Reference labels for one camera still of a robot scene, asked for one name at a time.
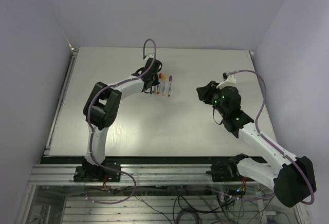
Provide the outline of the magenta marker pen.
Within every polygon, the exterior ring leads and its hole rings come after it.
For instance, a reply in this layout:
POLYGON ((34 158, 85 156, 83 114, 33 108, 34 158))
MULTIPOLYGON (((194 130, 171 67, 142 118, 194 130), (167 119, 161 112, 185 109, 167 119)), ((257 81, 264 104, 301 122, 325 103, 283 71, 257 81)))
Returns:
POLYGON ((168 90, 168 97, 171 96, 171 88, 172 88, 172 75, 169 76, 169 90, 168 90))

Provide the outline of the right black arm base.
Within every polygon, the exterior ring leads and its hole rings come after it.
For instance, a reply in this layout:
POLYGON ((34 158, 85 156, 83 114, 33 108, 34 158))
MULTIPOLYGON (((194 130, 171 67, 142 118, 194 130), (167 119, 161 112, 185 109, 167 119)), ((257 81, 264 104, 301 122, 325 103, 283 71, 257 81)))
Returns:
MULTIPOLYGON (((243 177, 234 168, 242 159, 249 158, 245 154, 238 154, 233 157, 209 157, 210 169, 206 171, 213 182, 242 181, 243 177)), ((256 162, 264 162, 259 156, 252 156, 256 162)))

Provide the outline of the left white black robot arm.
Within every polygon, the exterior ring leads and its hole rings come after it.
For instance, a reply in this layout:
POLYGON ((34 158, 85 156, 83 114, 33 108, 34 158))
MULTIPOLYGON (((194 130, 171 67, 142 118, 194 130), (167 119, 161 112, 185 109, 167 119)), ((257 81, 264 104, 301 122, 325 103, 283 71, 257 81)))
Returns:
POLYGON ((88 148, 82 168, 92 181, 100 181, 105 175, 105 145, 109 127, 114 123, 120 102, 134 94, 146 92, 159 83, 158 73, 162 62, 144 57, 146 64, 127 79, 108 85, 95 84, 84 106, 83 114, 88 124, 88 148))

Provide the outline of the yellow marker pen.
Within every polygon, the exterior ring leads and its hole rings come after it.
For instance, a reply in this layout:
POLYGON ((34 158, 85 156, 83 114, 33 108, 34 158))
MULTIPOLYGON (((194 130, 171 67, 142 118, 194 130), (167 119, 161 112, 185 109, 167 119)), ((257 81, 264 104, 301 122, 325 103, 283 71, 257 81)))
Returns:
POLYGON ((162 76, 162 96, 166 96, 166 75, 162 76))

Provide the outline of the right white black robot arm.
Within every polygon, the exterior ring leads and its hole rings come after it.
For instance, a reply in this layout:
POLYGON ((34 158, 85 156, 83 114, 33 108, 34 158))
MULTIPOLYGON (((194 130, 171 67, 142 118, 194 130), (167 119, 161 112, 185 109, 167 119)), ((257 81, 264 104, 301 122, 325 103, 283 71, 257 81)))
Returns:
POLYGON ((271 189, 286 207, 293 207, 307 197, 314 201, 316 181, 313 164, 306 156, 297 157, 270 137, 261 133, 256 122, 241 109, 241 96, 234 86, 223 88, 211 81, 196 89, 198 98, 217 111, 224 128, 251 146, 266 163, 258 163, 245 154, 232 157, 227 164, 231 180, 250 178, 271 189))

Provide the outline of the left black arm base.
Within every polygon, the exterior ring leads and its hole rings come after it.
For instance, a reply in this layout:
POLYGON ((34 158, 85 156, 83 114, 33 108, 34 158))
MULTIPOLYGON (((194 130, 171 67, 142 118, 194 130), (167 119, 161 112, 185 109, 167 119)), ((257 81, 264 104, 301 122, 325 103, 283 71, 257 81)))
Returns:
POLYGON ((111 170, 104 169, 98 165, 93 165, 82 160, 82 165, 76 167, 73 177, 74 182, 119 182, 121 166, 114 161, 105 160, 101 163, 103 166, 109 167, 111 170))

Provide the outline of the red marker pen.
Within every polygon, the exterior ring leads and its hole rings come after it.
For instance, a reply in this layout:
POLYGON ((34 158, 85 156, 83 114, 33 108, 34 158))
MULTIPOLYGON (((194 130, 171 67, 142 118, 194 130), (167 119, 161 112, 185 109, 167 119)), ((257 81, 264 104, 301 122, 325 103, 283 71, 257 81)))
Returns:
POLYGON ((161 80, 162 80, 162 73, 159 73, 158 75, 159 93, 160 93, 161 80))

